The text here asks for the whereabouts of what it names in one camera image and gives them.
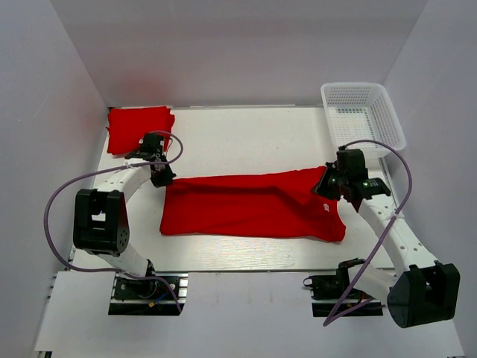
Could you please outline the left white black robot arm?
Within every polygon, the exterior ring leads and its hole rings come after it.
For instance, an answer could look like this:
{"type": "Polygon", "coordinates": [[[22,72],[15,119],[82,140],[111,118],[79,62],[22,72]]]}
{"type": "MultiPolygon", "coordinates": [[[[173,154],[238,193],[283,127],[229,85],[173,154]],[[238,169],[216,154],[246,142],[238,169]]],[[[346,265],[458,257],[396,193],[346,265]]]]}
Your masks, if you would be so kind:
{"type": "Polygon", "coordinates": [[[173,183],[176,174],[166,158],[166,143],[171,139],[175,137],[167,131],[145,134],[111,177],[92,189],[78,191],[73,230],[76,248],[100,257],[120,274],[152,275],[152,262],[130,243],[127,202],[148,181],[156,188],[173,183]]]}

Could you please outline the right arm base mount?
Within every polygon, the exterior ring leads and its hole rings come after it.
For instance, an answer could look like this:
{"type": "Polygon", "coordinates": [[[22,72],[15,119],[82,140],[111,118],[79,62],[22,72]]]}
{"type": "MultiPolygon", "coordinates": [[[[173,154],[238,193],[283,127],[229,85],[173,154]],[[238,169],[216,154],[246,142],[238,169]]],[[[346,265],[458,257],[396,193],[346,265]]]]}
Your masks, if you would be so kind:
{"type": "MultiPolygon", "coordinates": [[[[313,317],[326,318],[329,313],[331,313],[335,303],[351,281],[351,279],[349,279],[348,269],[362,265],[363,263],[364,259],[357,258],[343,261],[338,264],[338,268],[334,274],[315,274],[303,280],[304,288],[309,289],[311,292],[313,317]]],[[[353,308],[367,299],[370,299],[369,295],[353,288],[338,308],[337,313],[353,308]]],[[[366,306],[347,313],[345,317],[382,316],[384,308],[385,305],[380,301],[373,300],[366,306]]]]}

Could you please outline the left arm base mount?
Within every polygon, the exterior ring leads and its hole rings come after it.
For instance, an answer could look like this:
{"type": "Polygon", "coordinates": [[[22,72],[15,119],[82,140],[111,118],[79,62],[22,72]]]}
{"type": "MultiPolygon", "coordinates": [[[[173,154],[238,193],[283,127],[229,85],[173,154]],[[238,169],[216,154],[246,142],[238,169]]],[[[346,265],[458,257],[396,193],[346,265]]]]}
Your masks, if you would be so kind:
{"type": "Polygon", "coordinates": [[[112,316],[178,316],[188,289],[187,274],[164,274],[160,280],[136,281],[116,277],[110,297],[108,315],[112,316]]]}

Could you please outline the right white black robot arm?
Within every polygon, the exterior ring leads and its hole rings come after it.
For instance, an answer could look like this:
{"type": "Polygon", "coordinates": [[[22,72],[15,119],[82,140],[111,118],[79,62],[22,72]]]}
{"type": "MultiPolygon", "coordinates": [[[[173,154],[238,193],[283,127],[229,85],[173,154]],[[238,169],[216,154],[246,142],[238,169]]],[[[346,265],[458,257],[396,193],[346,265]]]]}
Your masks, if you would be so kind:
{"type": "Polygon", "coordinates": [[[428,251],[394,207],[391,191],[380,178],[370,178],[364,153],[355,143],[342,145],[327,163],[314,194],[344,199],[367,222],[378,241],[368,258],[339,263],[333,276],[315,276],[315,300],[336,300],[325,325],[373,300],[388,308],[401,328],[451,320],[455,316],[460,273],[428,251]]]}

